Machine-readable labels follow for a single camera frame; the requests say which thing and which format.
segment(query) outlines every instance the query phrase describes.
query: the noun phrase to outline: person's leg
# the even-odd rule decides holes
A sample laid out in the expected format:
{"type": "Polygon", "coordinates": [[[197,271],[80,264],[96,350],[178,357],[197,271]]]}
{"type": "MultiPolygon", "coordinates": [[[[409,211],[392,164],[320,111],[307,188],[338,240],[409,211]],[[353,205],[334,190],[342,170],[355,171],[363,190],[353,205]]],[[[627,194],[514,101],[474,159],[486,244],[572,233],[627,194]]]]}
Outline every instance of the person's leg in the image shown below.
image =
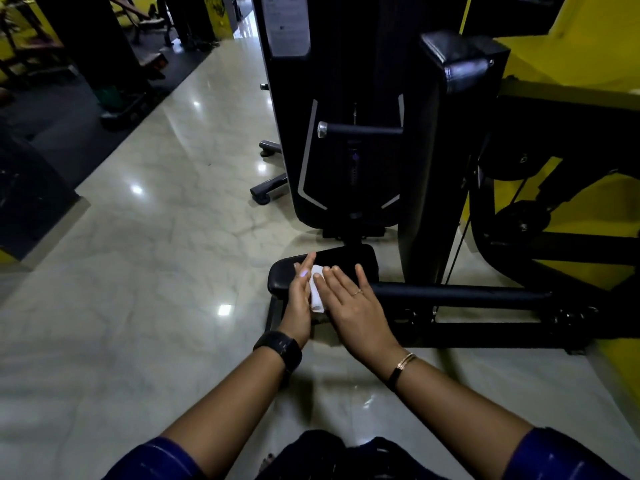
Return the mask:
{"type": "Polygon", "coordinates": [[[397,480],[444,480],[424,468],[400,446],[384,438],[348,448],[336,468],[336,479],[393,478],[397,480]]]}
{"type": "Polygon", "coordinates": [[[304,432],[284,448],[256,480],[328,479],[345,451],[340,438],[321,430],[304,432]]]}

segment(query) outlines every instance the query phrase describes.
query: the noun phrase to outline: forearm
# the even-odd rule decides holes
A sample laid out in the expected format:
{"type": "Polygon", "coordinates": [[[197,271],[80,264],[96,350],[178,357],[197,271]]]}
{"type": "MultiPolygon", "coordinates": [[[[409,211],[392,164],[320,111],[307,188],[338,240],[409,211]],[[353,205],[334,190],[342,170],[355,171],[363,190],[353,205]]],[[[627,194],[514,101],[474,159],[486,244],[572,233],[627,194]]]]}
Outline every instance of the forearm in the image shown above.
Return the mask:
{"type": "Polygon", "coordinates": [[[209,478],[224,475],[267,411],[284,370],[274,350],[256,349],[162,436],[180,445],[209,478]]]}
{"type": "MultiPolygon", "coordinates": [[[[367,365],[386,381],[407,353],[399,346],[390,348],[367,365]]],[[[502,478],[513,452],[533,428],[420,359],[410,362],[400,374],[396,393],[479,478],[502,478]]]]}

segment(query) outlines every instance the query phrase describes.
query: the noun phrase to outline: right hand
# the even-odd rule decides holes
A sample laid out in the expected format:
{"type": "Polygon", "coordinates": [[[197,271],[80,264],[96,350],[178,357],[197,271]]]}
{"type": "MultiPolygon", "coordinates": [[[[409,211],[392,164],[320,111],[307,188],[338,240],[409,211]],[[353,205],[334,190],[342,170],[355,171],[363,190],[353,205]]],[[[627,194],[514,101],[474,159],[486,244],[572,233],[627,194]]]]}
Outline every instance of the right hand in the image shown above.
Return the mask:
{"type": "Polygon", "coordinates": [[[338,266],[325,266],[323,274],[324,279],[318,273],[314,275],[316,288],[344,346],[378,375],[390,374],[399,362],[394,362],[396,357],[402,360],[406,353],[391,333],[362,266],[356,265],[358,285],[338,266]],[[393,364],[390,371],[386,371],[387,363],[393,364]]]}

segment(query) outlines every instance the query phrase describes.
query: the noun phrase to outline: padded pad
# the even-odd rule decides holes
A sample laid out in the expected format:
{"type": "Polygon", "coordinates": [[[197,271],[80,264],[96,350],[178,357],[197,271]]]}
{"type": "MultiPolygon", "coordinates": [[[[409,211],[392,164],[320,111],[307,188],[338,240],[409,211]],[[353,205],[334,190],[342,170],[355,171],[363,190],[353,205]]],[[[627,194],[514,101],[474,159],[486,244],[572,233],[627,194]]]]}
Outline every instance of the padded pad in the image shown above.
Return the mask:
{"type": "MultiPolygon", "coordinates": [[[[293,264],[304,261],[306,255],[300,254],[291,258],[284,258],[271,266],[267,288],[269,292],[278,299],[286,299],[289,293],[289,285],[296,275],[293,264]]],[[[378,260],[376,252],[368,244],[359,246],[343,246],[341,248],[318,251],[316,255],[318,266],[340,266],[340,269],[347,274],[354,282],[358,282],[355,272],[355,265],[361,264],[367,279],[370,283],[380,281],[378,276],[378,260]]]]}

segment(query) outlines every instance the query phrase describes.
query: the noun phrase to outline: instruction label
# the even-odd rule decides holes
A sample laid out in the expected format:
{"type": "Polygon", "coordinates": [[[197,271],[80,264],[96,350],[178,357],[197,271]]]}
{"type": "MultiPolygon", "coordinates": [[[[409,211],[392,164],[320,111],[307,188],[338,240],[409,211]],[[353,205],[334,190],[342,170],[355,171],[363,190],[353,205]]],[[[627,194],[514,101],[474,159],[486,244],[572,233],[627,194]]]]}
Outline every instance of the instruction label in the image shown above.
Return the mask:
{"type": "Polygon", "coordinates": [[[302,57],[311,49],[307,0],[262,0],[271,55],[302,57]]]}

